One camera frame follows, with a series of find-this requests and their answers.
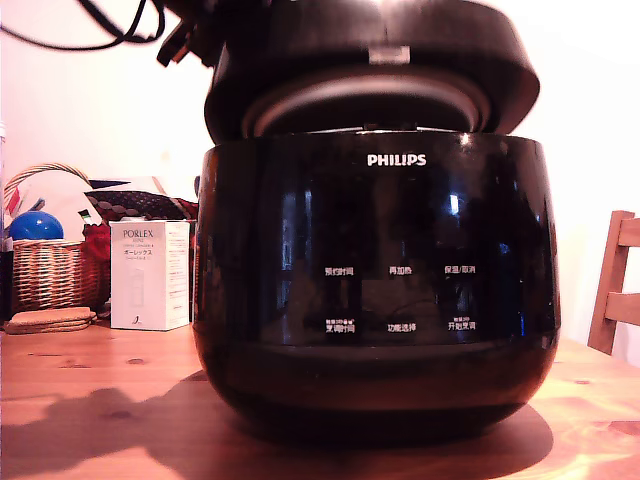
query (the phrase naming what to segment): open lid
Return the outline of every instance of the open lid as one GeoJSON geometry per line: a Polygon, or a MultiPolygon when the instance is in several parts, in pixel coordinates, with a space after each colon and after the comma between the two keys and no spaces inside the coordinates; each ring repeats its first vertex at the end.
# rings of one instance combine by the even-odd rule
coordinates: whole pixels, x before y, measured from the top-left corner
{"type": "Polygon", "coordinates": [[[508,18],[476,3],[273,0],[234,18],[205,105],[215,142],[370,125],[505,134],[539,93],[508,18]]]}

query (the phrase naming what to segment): wooden table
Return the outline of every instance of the wooden table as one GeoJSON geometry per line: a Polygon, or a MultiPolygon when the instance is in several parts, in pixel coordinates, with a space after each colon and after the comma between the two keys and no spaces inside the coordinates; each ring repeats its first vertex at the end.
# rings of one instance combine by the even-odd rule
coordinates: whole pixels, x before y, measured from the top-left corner
{"type": "Polygon", "coordinates": [[[189,327],[0,342],[3,479],[640,479],[640,370],[568,340],[530,405],[483,437],[387,450],[243,433],[189,327]]]}

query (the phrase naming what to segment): black cable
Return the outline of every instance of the black cable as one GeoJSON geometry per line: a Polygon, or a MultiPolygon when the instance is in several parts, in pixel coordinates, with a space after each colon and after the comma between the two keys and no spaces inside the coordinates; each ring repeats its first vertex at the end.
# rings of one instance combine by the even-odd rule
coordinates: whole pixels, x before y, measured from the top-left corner
{"type": "Polygon", "coordinates": [[[18,32],[13,31],[12,29],[5,27],[4,25],[0,25],[0,30],[7,35],[16,38],[17,40],[23,41],[30,45],[34,45],[41,48],[46,48],[49,50],[62,51],[62,52],[91,52],[97,50],[106,50],[108,48],[115,47],[116,45],[120,45],[121,43],[151,43],[162,36],[164,33],[164,29],[166,26],[165,16],[164,16],[164,5],[162,0],[151,0],[154,7],[158,11],[158,29],[155,35],[152,35],[147,38],[140,37],[135,34],[136,29],[140,23],[140,19],[142,18],[142,12],[144,11],[144,7],[147,3],[147,0],[140,0],[138,4],[138,10],[136,11],[136,16],[133,19],[129,30],[126,33],[123,33],[111,20],[109,20],[101,11],[96,7],[93,2],[89,0],[78,0],[78,3],[82,5],[82,7],[91,15],[91,17],[108,33],[113,35],[115,38],[112,42],[106,43],[104,45],[92,45],[92,46],[65,46],[65,45],[56,45],[47,42],[41,42],[40,40],[35,40],[33,38],[29,38],[25,35],[22,35],[18,32]]]}

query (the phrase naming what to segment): white box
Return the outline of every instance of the white box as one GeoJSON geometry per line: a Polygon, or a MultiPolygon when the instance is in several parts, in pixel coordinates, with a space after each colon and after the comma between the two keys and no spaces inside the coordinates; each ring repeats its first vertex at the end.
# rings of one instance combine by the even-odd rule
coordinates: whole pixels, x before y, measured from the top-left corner
{"type": "Polygon", "coordinates": [[[189,323],[189,224],[111,223],[111,328],[171,330],[189,323]]]}

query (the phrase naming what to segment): cork coaster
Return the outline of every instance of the cork coaster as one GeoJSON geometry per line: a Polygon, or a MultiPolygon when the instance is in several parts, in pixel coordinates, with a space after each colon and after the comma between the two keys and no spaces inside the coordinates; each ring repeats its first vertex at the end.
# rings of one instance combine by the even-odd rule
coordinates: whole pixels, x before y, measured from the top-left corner
{"type": "Polygon", "coordinates": [[[57,308],[16,313],[9,323],[13,325],[49,325],[67,321],[88,320],[95,316],[89,307],[57,308]]]}
{"type": "Polygon", "coordinates": [[[54,333],[54,332],[74,332],[76,330],[84,330],[91,322],[89,320],[77,320],[70,322],[52,323],[48,325],[26,325],[13,326],[9,322],[4,327],[4,331],[9,335],[26,335],[29,333],[54,333]]]}
{"type": "Polygon", "coordinates": [[[95,318],[87,307],[21,312],[5,324],[4,330],[11,335],[69,332],[87,328],[95,318]]]}

